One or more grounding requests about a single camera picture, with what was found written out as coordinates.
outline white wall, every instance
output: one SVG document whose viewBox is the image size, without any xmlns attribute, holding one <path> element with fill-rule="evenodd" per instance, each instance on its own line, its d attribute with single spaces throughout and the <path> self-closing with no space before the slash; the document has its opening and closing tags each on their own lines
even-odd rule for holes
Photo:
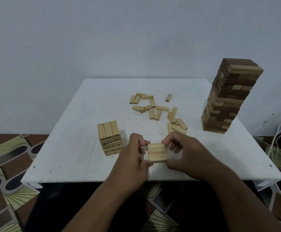
<svg viewBox="0 0 281 232">
<path fill-rule="evenodd" d="M 0 133 L 50 133 L 84 78 L 212 82 L 222 58 L 265 69 L 238 117 L 269 135 L 281 0 L 0 0 Z"/>
</svg>

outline right hand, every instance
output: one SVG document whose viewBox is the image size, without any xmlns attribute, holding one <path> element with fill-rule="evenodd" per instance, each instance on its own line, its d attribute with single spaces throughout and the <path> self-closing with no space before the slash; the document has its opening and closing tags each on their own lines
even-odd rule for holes
<svg viewBox="0 0 281 232">
<path fill-rule="evenodd" d="M 217 171 L 227 168 L 216 159 L 196 138 L 173 131 L 161 141 L 175 153 L 183 149 L 179 160 L 166 160 L 167 167 L 186 173 L 192 178 L 207 181 Z"/>
</svg>

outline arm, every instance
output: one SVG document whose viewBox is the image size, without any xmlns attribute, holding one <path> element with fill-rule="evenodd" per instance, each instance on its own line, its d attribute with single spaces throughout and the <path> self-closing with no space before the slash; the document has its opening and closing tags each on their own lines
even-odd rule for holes
<svg viewBox="0 0 281 232">
<path fill-rule="evenodd" d="M 153 163 L 142 160 L 141 146 L 150 144 L 139 134 L 131 134 L 129 143 L 120 152 L 108 178 L 72 218 L 62 232 L 107 231 L 116 211 L 125 199 L 137 191 L 147 178 Z"/>
<path fill-rule="evenodd" d="M 230 231 L 281 231 L 281 223 L 229 167 L 217 160 L 196 138 L 171 132 L 162 143 L 180 160 L 167 160 L 170 169 L 208 182 L 216 192 Z"/>
</svg>

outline floor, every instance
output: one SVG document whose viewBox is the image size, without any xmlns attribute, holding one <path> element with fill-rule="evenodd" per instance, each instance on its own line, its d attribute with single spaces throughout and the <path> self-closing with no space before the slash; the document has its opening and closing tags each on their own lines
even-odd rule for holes
<svg viewBox="0 0 281 232">
<path fill-rule="evenodd" d="M 39 192 L 20 180 L 48 135 L 0 134 L 0 231 L 22 231 Z M 141 231 L 177 231 L 183 217 L 184 184 L 147 182 L 141 190 L 146 216 Z M 267 207 L 281 221 L 281 195 L 277 189 L 261 192 Z"/>
</svg>

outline hand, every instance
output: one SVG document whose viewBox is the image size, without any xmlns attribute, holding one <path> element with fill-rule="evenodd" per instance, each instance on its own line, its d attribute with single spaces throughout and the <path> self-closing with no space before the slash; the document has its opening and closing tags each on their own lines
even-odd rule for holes
<svg viewBox="0 0 281 232">
<path fill-rule="evenodd" d="M 153 165 L 151 160 L 142 160 L 139 156 L 146 153 L 141 146 L 148 144 L 150 141 L 144 140 L 140 134 L 132 133 L 105 183 L 126 196 L 137 191 L 147 179 L 148 168 Z"/>
<path fill-rule="evenodd" d="M 217 160 L 196 138 L 173 131 L 162 140 L 175 153 L 183 149 L 180 160 L 167 160 L 167 167 L 186 173 L 192 178 L 207 181 L 216 171 L 226 166 Z"/>
</svg>

